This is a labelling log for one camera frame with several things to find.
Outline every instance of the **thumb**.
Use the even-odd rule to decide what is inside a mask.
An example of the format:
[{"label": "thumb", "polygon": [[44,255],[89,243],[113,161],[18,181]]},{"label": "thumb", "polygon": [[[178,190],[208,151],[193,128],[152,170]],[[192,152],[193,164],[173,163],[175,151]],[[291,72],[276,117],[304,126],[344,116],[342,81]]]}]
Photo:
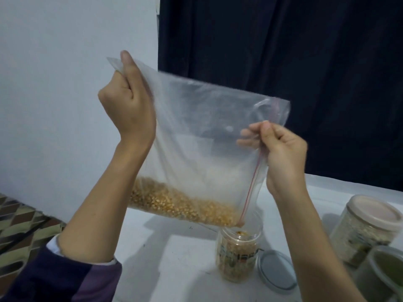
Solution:
[{"label": "thumb", "polygon": [[260,126],[260,137],[270,151],[280,143],[273,130],[273,125],[269,121],[264,121]]},{"label": "thumb", "polygon": [[141,89],[143,87],[141,72],[129,52],[121,51],[120,59],[122,60],[124,76],[128,81],[130,89]]}]

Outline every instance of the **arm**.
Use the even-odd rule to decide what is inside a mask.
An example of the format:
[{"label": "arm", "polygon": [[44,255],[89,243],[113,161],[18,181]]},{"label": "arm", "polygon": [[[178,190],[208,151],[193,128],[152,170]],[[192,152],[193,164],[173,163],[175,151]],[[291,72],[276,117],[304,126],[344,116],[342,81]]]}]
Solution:
[{"label": "arm", "polygon": [[268,149],[267,188],[279,212],[304,302],[365,302],[333,251],[305,184],[306,142],[267,121],[241,132],[239,144]]},{"label": "arm", "polygon": [[61,253],[86,263],[113,259],[134,180],[155,138],[153,104],[128,52],[98,96],[121,141],[106,171],[58,237]]}]

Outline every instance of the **tiled floor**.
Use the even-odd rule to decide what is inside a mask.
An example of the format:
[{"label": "tiled floor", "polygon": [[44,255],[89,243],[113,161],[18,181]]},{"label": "tiled floor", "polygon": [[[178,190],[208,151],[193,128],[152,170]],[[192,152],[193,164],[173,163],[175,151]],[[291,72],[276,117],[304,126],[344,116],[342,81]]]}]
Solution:
[{"label": "tiled floor", "polygon": [[39,248],[64,226],[60,220],[0,194],[0,297]]}]

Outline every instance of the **clear zip-lock bag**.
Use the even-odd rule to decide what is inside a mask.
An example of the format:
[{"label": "clear zip-lock bag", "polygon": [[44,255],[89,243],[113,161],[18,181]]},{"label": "clear zip-lock bag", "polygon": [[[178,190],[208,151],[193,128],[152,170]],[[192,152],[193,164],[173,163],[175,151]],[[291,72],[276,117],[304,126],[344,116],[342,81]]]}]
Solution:
[{"label": "clear zip-lock bag", "polygon": [[[119,59],[108,61],[123,74]],[[284,125],[290,102],[135,63],[153,95],[157,131],[129,207],[219,227],[242,225],[255,209],[267,159],[259,148],[237,145],[240,131],[264,120]]]}]

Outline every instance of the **dark blue curtain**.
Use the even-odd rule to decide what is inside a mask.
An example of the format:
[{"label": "dark blue curtain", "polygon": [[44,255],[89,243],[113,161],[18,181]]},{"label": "dark blue curtain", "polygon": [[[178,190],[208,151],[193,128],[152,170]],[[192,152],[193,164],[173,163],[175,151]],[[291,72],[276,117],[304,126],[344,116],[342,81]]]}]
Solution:
[{"label": "dark blue curtain", "polygon": [[307,173],[403,190],[403,0],[161,0],[158,67],[290,100]]}]

